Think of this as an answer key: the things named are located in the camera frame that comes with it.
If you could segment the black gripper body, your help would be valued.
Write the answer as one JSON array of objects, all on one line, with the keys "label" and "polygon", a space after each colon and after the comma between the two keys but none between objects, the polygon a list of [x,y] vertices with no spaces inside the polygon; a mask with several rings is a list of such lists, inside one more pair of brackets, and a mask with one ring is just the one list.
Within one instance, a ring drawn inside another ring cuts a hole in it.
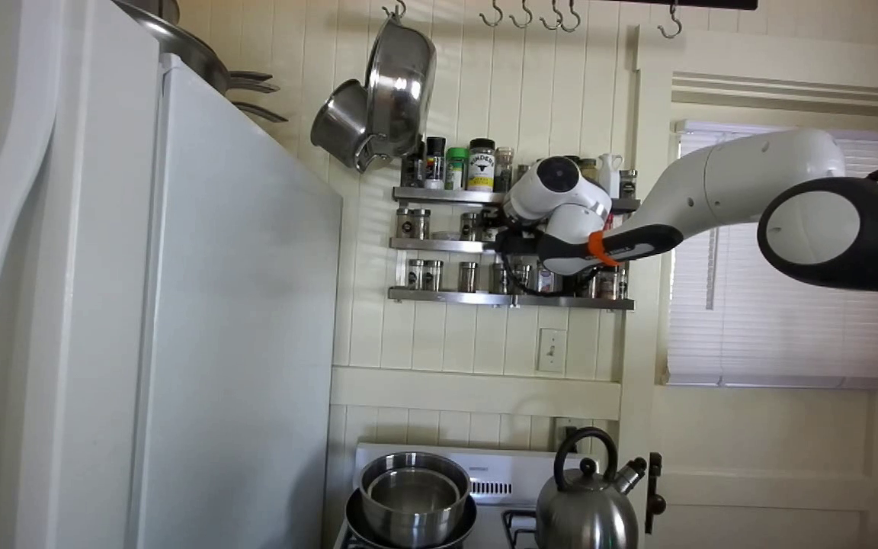
[{"label": "black gripper body", "polygon": [[493,251],[505,266],[514,266],[521,255],[550,260],[562,251],[562,245],[536,226],[505,226]]}]

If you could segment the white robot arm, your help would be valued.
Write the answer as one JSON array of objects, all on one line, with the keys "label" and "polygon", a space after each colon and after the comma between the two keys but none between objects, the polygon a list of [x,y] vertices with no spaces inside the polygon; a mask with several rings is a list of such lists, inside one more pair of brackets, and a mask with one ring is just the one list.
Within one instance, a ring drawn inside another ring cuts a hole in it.
[{"label": "white robot arm", "polygon": [[536,255],[558,275],[617,268],[755,223],[760,254],[781,275],[878,292],[878,172],[847,177],[827,131],[750,134],[680,155],[617,226],[614,197],[570,155],[550,155],[508,192],[505,211],[493,251]]}]

